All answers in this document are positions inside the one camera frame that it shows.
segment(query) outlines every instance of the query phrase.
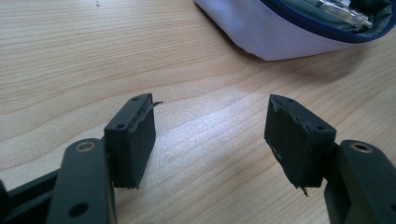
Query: pencil case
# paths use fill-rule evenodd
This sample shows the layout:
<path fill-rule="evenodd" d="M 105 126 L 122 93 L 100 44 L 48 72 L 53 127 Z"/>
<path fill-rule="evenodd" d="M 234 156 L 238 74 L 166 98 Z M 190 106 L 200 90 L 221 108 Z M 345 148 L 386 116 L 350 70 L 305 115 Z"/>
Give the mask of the pencil case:
<path fill-rule="evenodd" d="M 240 48 L 265 61 L 316 55 L 373 41 L 395 25 L 396 0 L 355 0 L 373 28 L 354 27 L 302 0 L 194 0 Z"/>

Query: white fabric case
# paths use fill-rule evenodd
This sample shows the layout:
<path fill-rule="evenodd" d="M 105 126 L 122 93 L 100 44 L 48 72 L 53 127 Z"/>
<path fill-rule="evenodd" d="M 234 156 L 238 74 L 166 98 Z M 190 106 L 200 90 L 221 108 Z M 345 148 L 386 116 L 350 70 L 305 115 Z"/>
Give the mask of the white fabric case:
<path fill-rule="evenodd" d="M 287 20 L 285 15 L 282 17 L 274 12 L 274 7 L 270 8 L 268 6 L 269 4 L 264 4 L 264 2 L 271 1 L 194 1 L 236 45 L 266 61 L 298 58 L 356 46 L 360 43 L 379 38 L 381 35 L 387 33 L 395 23 L 394 17 L 388 15 L 386 20 L 388 20 L 387 23 L 389 24 L 385 28 L 382 28 L 379 34 L 364 36 L 364 38 L 356 35 L 357 40 L 355 41 L 354 34 L 344 34 L 345 31 L 334 31 L 333 27 L 330 27 L 327 31 L 330 36 L 327 37 L 322 36 L 321 32 L 315 34 L 316 30 L 312 29 L 316 27 L 318 29 L 317 24 L 311 30 L 307 30 L 306 28 L 310 27 L 309 24 L 307 26 L 305 25 L 304 28 L 301 27 L 301 24 L 300 26 L 293 24 L 294 18 Z M 320 29 L 323 27 L 326 28 L 326 24 L 320 24 L 320 26 Z"/>

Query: black plastic arm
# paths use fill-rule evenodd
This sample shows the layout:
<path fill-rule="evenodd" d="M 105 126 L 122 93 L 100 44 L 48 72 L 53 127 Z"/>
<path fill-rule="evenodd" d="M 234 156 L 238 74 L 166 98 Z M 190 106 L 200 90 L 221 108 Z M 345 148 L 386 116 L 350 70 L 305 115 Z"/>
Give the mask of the black plastic arm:
<path fill-rule="evenodd" d="M 150 93 L 132 98 L 100 139 L 70 145 L 58 171 L 7 192 L 0 223 L 116 223 L 114 187 L 138 188 L 155 143 Z"/>
<path fill-rule="evenodd" d="M 396 169 L 378 148 L 347 140 L 299 103 L 271 95 L 264 138 L 296 187 L 328 181 L 331 223 L 396 223 Z"/>

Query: light wood surface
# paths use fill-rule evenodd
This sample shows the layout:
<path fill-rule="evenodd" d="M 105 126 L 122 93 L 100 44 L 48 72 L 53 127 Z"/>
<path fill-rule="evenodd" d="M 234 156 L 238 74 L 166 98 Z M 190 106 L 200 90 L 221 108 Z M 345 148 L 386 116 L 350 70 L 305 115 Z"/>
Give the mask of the light wood surface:
<path fill-rule="evenodd" d="M 141 189 L 117 189 L 119 223 L 328 223 L 263 140 L 270 93 L 294 98 L 396 164 L 396 33 L 281 62 L 236 47 L 192 0 L 2 1 L 0 178 L 8 189 L 100 138 L 152 92 L 157 141 Z"/>

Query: zipper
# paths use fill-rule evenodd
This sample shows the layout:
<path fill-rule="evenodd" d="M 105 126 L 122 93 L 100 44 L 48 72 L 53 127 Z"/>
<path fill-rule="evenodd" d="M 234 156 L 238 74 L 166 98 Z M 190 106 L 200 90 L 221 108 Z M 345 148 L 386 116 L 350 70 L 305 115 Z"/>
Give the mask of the zipper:
<path fill-rule="evenodd" d="M 320 21 L 314 21 L 310 18 L 307 18 L 305 15 L 293 10 L 282 0 L 261 0 L 261 2 L 290 23 L 316 35 L 321 35 L 333 40 L 358 44 L 377 39 L 385 34 L 384 32 L 381 32 L 379 35 L 374 35 L 371 37 L 355 35 L 346 31 L 335 29 L 331 26 L 321 23 Z"/>

